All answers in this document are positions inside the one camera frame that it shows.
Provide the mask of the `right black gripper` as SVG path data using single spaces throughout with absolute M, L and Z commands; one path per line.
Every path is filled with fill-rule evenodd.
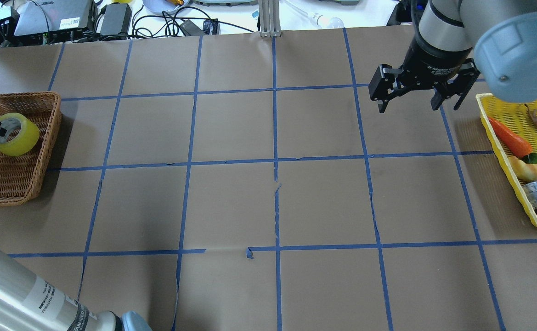
M 430 101 L 432 110 L 438 110 L 445 100 L 458 96 L 453 107 L 457 110 L 480 76 L 474 59 L 467 58 L 470 52 L 471 48 L 441 50 L 421 36 L 414 36 L 399 68 L 378 65 L 368 86 L 370 100 L 377 103 L 379 113 L 383 114 L 394 98 L 410 91 L 434 88 Z

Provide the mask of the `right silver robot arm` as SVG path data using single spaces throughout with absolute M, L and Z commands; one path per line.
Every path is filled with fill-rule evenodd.
M 413 25 L 402 65 L 382 63 L 369 83 L 380 113 L 420 90 L 434 90 L 433 110 L 458 96 L 457 110 L 479 77 L 502 101 L 537 100 L 537 0 L 429 0 Z

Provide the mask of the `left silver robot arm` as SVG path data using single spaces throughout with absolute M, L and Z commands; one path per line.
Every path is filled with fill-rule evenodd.
M 60 105 L 0 106 L 0 206 L 37 197 L 60 127 Z M 0 250 L 0 331 L 149 331 L 137 312 L 92 312 Z

